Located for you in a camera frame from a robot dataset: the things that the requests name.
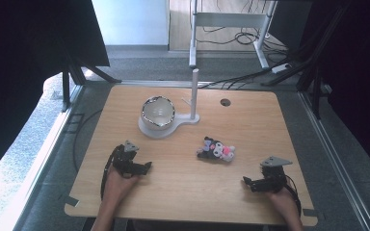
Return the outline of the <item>black metal stand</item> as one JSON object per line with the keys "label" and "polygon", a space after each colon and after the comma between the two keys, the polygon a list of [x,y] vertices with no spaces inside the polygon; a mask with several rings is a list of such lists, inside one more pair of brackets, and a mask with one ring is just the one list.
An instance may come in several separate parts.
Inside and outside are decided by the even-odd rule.
{"label": "black metal stand", "polygon": [[67,111],[71,105],[70,99],[70,80],[72,78],[75,84],[83,86],[86,83],[86,77],[83,74],[82,68],[85,67],[108,83],[121,83],[121,80],[113,78],[98,67],[88,64],[81,59],[74,58],[68,51],[65,52],[65,65],[62,72],[63,86],[63,108],[62,112]]}
{"label": "black metal stand", "polygon": [[302,60],[302,62],[286,70],[276,79],[262,83],[264,87],[272,87],[285,81],[286,79],[302,73],[299,78],[296,89],[297,91],[308,90],[312,87],[311,110],[316,118],[320,118],[319,102],[321,96],[320,62],[324,53],[327,52],[327,46],[331,37],[336,31],[343,15],[348,10],[352,0],[314,0],[313,3],[318,6],[326,6],[327,12],[319,16],[321,22],[310,33],[309,39],[293,53],[293,57]]}

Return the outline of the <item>person's right hand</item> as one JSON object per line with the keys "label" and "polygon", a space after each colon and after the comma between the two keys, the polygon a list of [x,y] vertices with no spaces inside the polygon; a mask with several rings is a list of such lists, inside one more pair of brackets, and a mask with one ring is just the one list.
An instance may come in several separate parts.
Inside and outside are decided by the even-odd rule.
{"label": "person's right hand", "polygon": [[281,215],[289,215],[298,211],[293,195],[286,188],[282,188],[279,192],[266,192],[265,195]]}

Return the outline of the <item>metal floor rail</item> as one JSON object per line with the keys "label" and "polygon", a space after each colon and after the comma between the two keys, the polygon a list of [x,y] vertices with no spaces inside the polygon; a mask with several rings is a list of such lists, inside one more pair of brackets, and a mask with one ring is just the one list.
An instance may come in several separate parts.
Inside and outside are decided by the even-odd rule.
{"label": "metal floor rail", "polygon": [[338,181],[346,194],[347,199],[357,217],[358,222],[363,231],[370,231],[370,212],[361,198],[357,187],[340,159],[335,146],[332,144],[330,136],[328,135],[322,121],[312,112],[309,98],[303,93],[298,92],[306,114],[326,152],[330,164],[338,178]]}
{"label": "metal floor rail", "polygon": [[66,96],[60,87],[50,85],[43,88],[43,96],[22,128],[9,154],[14,154],[12,163],[13,180],[18,188],[0,221],[8,222],[8,230],[14,231],[18,225],[40,175],[49,160],[56,143],[69,118],[73,102],[78,98],[82,87],[74,86]]}

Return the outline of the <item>person's left hand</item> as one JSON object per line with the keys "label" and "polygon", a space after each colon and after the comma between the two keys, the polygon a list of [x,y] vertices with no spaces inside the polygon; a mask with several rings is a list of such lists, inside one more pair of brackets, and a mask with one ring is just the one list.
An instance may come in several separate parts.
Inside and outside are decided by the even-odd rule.
{"label": "person's left hand", "polygon": [[114,167],[109,167],[103,200],[118,204],[125,198],[139,180],[139,176],[124,178]]}

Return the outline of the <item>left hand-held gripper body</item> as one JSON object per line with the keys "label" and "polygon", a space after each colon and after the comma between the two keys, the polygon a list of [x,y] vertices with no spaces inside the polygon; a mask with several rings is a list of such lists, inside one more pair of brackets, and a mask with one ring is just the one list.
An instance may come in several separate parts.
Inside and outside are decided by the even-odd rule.
{"label": "left hand-held gripper body", "polygon": [[133,170],[139,170],[138,165],[133,162],[139,147],[131,141],[118,145],[112,152],[112,164],[123,177],[131,177]]}

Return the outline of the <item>metal bowl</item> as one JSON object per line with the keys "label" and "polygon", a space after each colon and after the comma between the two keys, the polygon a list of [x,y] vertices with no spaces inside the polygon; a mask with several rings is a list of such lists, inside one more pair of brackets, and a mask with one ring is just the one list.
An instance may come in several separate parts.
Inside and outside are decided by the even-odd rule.
{"label": "metal bowl", "polygon": [[141,121],[146,128],[155,131],[166,130],[172,126],[175,107],[163,95],[149,97],[142,107]]}

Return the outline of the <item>white stand with pole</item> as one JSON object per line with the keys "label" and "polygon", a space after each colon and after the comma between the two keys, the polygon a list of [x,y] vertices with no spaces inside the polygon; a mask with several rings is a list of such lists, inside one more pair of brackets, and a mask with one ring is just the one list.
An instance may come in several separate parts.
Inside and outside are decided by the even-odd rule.
{"label": "white stand with pole", "polygon": [[192,77],[192,90],[191,90],[191,99],[190,99],[190,113],[188,114],[181,114],[178,113],[175,109],[175,117],[173,120],[173,124],[166,130],[155,131],[150,130],[145,127],[143,122],[141,121],[141,116],[138,120],[138,126],[140,131],[152,138],[152,139],[164,139],[171,135],[179,126],[181,125],[190,125],[190,124],[197,124],[199,122],[200,116],[197,114],[197,95],[198,95],[198,69],[193,70],[193,77]]}

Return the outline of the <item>white power strip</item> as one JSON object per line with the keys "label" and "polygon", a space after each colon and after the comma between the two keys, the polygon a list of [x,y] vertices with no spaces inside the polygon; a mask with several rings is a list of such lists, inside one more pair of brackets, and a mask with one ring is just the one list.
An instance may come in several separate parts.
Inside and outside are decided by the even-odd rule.
{"label": "white power strip", "polygon": [[272,68],[272,73],[277,74],[291,67],[292,67],[291,64],[280,64]]}

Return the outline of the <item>black and pink plush toy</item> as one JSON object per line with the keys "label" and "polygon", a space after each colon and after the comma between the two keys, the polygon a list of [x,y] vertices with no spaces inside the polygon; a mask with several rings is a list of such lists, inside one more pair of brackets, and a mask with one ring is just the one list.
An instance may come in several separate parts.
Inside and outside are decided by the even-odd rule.
{"label": "black and pink plush toy", "polygon": [[235,157],[235,147],[224,145],[221,141],[205,137],[203,140],[203,147],[197,151],[197,157],[231,162]]}

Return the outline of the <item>black curtain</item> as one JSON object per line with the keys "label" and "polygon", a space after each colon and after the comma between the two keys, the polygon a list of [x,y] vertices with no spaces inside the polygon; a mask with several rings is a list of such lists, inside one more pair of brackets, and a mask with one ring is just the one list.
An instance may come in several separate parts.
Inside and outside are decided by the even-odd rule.
{"label": "black curtain", "polygon": [[349,5],[319,64],[332,88],[329,103],[370,157],[370,0],[310,1],[303,39],[323,29],[339,5]]}
{"label": "black curtain", "polygon": [[73,64],[109,64],[93,0],[0,0],[0,160],[44,82]]}

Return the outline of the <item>white desk frame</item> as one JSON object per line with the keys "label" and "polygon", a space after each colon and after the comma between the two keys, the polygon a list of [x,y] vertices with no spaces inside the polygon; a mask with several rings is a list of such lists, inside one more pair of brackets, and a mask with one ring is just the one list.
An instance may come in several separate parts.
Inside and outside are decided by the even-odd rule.
{"label": "white desk frame", "polygon": [[264,14],[254,13],[204,13],[198,11],[198,0],[191,0],[191,40],[189,48],[189,67],[197,66],[197,27],[230,27],[259,29],[259,39],[253,43],[257,58],[263,69],[269,69],[262,46],[268,33],[276,1],[271,1]]}

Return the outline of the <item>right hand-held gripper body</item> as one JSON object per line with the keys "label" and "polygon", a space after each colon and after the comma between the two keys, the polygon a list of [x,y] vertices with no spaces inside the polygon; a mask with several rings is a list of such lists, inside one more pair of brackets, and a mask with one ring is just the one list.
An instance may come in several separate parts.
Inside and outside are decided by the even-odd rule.
{"label": "right hand-held gripper body", "polygon": [[263,192],[278,193],[283,188],[287,182],[283,167],[288,164],[288,160],[275,156],[265,159],[260,164],[264,176]]}

